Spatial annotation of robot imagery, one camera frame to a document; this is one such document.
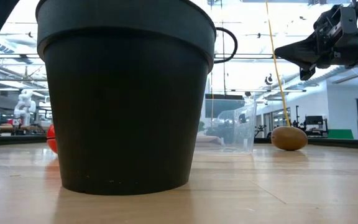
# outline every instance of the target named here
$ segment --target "wooden table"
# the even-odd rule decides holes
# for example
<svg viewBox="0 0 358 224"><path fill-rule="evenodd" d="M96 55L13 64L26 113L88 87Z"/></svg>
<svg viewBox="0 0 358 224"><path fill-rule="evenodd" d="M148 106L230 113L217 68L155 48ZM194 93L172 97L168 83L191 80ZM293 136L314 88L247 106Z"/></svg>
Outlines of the wooden table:
<svg viewBox="0 0 358 224"><path fill-rule="evenodd" d="M46 144L0 146L0 223L358 223L358 149L196 154L188 184L115 197L61 188Z"/></svg>

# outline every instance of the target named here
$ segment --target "white robot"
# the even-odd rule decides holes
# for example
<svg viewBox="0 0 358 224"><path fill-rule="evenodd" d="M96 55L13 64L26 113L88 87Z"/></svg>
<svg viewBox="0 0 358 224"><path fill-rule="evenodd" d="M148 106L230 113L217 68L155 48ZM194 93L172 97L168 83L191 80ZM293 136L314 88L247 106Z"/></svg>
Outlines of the white robot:
<svg viewBox="0 0 358 224"><path fill-rule="evenodd" d="M23 125L27 126L30 124L30 113L34 113L37 109L35 102L31 100L32 94L32 90L22 90L22 93L19 95L19 102L15 106L15 110L13 112L13 126L20 125L21 116L24 117Z"/></svg>

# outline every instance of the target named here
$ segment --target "black flower pot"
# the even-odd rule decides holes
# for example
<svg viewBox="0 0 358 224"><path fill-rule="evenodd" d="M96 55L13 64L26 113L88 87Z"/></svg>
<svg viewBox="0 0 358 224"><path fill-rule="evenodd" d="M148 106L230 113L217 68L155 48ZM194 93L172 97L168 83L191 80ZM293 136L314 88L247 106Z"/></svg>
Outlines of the black flower pot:
<svg viewBox="0 0 358 224"><path fill-rule="evenodd" d="M62 184L132 195L188 181L216 29L185 0L41 0Z"/></svg>

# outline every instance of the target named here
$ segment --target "green object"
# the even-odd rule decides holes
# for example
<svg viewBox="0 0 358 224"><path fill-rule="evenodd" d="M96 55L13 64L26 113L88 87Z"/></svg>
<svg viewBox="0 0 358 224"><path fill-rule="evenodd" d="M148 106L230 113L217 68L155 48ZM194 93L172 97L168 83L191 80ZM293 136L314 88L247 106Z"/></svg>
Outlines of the green object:
<svg viewBox="0 0 358 224"><path fill-rule="evenodd" d="M328 138L332 139L353 139L353 133L351 129L330 129Z"/></svg>
<svg viewBox="0 0 358 224"><path fill-rule="evenodd" d="M198 123L198 131L204 131L204 122L202 122L202 121L200 121L199 123Z"/></svg>

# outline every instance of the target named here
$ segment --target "clear plastic container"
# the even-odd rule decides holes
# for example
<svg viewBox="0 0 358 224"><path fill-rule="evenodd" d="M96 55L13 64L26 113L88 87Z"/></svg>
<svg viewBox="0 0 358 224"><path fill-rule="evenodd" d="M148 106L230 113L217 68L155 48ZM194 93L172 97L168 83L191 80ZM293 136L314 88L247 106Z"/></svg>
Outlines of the clear plastic container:
<svg viewBox="0 0 358 224"><path fill-rule="evenodd" d="M195 153L251 153L255 119L254 100L205 100Z"/></svg>

